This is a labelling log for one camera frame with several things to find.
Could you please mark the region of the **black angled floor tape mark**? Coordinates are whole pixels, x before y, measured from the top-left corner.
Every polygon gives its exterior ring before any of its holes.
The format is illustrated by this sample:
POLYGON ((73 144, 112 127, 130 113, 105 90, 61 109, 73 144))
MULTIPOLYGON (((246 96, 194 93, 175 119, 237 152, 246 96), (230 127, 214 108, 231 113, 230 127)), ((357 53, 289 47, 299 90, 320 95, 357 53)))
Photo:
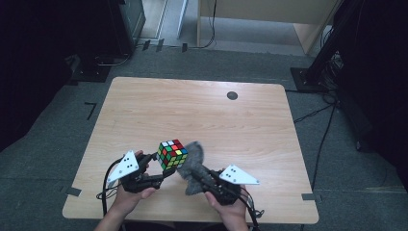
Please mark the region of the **black angled floor tape mark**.
POLYGON ((91 109, 89 111, 89 115, 87 117, 87 120, 90 120, 90 118, 92 117, 92 115, 94 113, 94 110, 95 110, 95 108, 97 106, 97 103, 95 103, 95 102, 85 102, 84 104, 87 105, 87 106, 91 106, 91 109))

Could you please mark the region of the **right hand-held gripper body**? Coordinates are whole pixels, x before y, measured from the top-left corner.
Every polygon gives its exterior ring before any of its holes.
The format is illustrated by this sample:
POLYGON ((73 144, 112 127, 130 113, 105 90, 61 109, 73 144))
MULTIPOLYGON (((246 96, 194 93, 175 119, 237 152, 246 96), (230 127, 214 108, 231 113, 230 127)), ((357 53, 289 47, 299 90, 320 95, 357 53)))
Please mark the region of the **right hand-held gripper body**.
POLYGON ((218 179, 210 177, 206 192, 212 193, 220 205, 234 204, 241 197, 242 185, 260 184, 258 179, 236 165, 222 169, 218 179))

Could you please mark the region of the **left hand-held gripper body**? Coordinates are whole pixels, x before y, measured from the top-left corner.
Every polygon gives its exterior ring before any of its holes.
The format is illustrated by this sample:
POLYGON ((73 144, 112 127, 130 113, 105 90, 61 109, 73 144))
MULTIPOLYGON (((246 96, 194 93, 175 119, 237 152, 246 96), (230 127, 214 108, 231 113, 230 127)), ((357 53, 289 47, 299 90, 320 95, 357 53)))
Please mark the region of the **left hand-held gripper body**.
POLYGON ((140 155, 130 150, 117 161, 117 166, 106 180, 109 189, 116 181, 129 193, 140 193, 147 188, 160 188, 161 185, 154 184, 155 175, 146 175, 140 171, 140 155))

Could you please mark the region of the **person's right hand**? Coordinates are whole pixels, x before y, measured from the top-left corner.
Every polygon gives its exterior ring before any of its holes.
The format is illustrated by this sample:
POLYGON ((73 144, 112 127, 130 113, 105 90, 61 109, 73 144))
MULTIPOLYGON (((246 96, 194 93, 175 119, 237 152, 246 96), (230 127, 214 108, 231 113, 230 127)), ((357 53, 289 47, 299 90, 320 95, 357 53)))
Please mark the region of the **person's right hand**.
POLYGON ((209 205, 217 211, 223 224, 246 223, 247 193, 245 191, 242 191, 243 202, 237 200, 232 205, 220 205, 211 192, 205 192, 205 197, 209 205))

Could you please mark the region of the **person's left hand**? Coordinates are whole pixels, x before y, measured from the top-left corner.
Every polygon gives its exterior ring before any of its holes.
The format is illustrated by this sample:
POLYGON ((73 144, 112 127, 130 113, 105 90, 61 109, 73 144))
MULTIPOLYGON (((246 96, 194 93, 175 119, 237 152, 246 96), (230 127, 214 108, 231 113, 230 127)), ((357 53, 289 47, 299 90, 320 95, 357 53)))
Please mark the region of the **person's left hand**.
POLYGON ((142 192, 132 193, 126 192, 122 186, 117 188, 114 203, 109 209, 106 218, 114 218, 117 220, 124 220, 143 199, 148 198, 156 191, 155 188, 147 188, 142 192))

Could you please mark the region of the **person's lap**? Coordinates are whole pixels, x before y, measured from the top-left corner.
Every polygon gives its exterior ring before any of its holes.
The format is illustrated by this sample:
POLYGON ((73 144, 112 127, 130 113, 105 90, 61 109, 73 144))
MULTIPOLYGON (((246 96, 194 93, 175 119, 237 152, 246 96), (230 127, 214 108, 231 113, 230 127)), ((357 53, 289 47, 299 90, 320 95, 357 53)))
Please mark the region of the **person's lap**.
POLYGON ((125 222, 118 231, 228 231, 222 223, 194 225, 176 222, 173 227, 154 222, 125 222))

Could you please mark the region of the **grey cloth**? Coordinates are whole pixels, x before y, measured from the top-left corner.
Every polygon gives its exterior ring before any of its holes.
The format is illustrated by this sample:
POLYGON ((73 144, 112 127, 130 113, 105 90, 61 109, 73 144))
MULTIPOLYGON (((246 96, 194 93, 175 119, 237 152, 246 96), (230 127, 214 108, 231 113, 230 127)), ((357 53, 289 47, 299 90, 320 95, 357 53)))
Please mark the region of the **grey cloth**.
POLYGON ((194 195, 200 192, 193 192, 191 189, 191 173, 199 172, 206 180, 210 177, 207 174, 206 168, 203 166, 204 150, 199 141, 190 142, 185 146, 188 150, 188 157, 181 167, 177 169, 179 175, 187 181, 188 185, 185 189, 185 195, 194 195))

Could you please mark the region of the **black cabinet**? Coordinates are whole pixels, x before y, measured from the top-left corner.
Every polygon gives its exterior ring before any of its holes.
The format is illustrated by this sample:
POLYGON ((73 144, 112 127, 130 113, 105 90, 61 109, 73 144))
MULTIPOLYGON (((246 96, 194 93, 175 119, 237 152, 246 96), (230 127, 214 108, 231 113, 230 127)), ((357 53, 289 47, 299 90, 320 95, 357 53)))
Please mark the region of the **black cabinet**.
POLYGON ((81 0, 77 13, 81 53, 93 63, 132 56, 146 21, 141 0, 81 0))

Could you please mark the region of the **multicoloured puzzle cube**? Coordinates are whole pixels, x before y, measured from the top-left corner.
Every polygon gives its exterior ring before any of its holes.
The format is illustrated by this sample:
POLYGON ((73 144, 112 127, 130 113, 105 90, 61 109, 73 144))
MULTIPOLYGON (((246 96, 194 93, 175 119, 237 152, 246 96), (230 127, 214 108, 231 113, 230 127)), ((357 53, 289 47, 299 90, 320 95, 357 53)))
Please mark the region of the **multicoloured puzzle cube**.
POLYGON ((157 160, 163 170, 181 167, 188 157, 188 150, 178 140, 162 141, 157 151, 157 160))

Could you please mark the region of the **dark curtain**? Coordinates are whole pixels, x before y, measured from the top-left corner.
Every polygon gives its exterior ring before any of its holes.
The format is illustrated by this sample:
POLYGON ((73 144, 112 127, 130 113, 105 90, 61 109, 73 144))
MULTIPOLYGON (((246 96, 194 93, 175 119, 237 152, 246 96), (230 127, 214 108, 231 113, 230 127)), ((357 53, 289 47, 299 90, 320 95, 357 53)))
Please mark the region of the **dark curtain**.
POLYGON ((336 77, 361 147, 392 164, 408 192, 408 0, 345 0, 336 77))
POLYGON ((24 137, 71 69, 27 0, 0 0, 0 152, 24 137))

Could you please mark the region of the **black metal stand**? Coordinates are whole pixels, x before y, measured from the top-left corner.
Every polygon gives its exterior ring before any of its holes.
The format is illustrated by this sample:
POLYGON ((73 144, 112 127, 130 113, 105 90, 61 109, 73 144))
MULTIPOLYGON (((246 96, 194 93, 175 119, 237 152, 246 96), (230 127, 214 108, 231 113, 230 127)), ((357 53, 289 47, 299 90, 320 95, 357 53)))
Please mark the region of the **black metal stand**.
POLYGON ((338 19, 337 24, 331 35, 328 37, 326 43, 322 46, 314 62, 308 68, 291 68, 291 74, 299 92, 328 92, 329 88, 323 84, 322 74, 328 62, 335 54, 341 36, 351 23, 353 15, 358 11, 358 8, 363 4, 364 0, 347 0, 342 3, 341 7, 344 9, 338 19))

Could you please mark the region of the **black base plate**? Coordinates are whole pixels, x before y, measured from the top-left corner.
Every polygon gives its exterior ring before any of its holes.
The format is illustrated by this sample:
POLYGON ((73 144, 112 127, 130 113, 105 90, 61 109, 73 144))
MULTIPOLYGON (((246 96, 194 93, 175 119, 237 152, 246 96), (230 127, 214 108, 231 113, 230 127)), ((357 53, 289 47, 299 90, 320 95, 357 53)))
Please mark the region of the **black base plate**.
POLYGON ((79 62, 71 80, 77 82, 104 83, 110 72, 109 66, 79 62))

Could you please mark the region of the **light wooden desk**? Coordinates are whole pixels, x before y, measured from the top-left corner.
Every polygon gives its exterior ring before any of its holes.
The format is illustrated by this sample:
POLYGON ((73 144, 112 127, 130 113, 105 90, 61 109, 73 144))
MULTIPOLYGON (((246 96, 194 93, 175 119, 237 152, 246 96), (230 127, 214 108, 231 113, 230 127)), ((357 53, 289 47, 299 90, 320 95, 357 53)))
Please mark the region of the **light wooden desk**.
POLYGON ((197 0, 197 44, 201 18, 216 17, 292 23, 305 54, 310 54, 344 0, 197 0))

